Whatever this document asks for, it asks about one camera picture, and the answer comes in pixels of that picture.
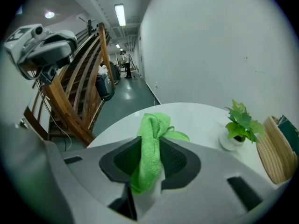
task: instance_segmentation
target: white round table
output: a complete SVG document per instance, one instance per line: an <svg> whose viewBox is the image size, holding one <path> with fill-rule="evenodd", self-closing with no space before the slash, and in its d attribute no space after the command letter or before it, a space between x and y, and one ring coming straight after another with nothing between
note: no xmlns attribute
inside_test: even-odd
<svg viewBox="0 0 299 224"><path fill-rule="evenodd" d="M136 137L140 121L145 113L162 112L170 116L171 126L187 134L190 142L223 150L256 171L273 187L268 177L256 144L246 139L236 151L226 151L218 141L221 129L230 121L228 112L213 106L196 103L170 103L149 107L124 117L101 133L88 147L96 147L120 140Z"/></svg>

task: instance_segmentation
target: man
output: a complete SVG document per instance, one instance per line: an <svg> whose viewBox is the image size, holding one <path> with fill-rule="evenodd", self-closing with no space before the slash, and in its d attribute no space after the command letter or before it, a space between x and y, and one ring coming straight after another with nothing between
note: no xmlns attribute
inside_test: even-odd
<svg viewBox="0 0 299 224"><path fill-rule="evenodd" d="M130 70L130 62L129 62L129 56L126 54L125 50L121 51L122 56L122 64L126 67L127 70L127 76L125 78L131 79L131 70Z"/></svg>

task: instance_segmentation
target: wicker basket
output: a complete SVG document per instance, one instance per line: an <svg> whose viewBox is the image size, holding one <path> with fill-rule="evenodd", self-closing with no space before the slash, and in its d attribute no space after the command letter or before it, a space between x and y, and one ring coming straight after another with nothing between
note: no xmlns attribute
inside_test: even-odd
<svg viewBox="0 0 299 224"><path fill-rule="evenodd" d="M278 128L278 120L269 116L264 122L265 139L259 137L257 150L263 166L274 183L293 177L298 161L289 142Z"/></svg>

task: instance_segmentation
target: green microfiber towel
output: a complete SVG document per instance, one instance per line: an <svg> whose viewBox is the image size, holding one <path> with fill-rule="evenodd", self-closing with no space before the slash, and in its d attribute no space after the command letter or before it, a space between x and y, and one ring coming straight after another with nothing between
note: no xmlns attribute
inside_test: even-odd
<svg viewBox="0 0 299 224"><path fill-rule="evenodd" d="M163 113L145 114L141 120L137 136L141 136L141 159L131 176L131 191L140 195L154 184L161 171L160 144L161 136L177 140L190 141L184 133L174 131L170 117Z"/></svg>

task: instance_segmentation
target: gray floor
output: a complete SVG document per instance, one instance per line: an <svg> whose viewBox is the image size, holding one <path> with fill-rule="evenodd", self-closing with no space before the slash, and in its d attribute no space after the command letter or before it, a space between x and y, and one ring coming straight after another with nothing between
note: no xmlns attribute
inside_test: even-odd
<svg viewBox="0 0 299 224"><path fill-rule="evenodd" d="M105 129L109 128L118 120L145 108L151 107L154 104L154 97L148 89L143 79L125 79L124 72L122 78L116 86L113 97L106 101L98 119L93 128L93 134L97 137ZM61 138L53 139L56 142L58 149L64 151L64 140ZM70 140L65 139L67 147L70 145ZM72 146L68 151L82 149L82 144L77 139L72 139Z"/></svg>

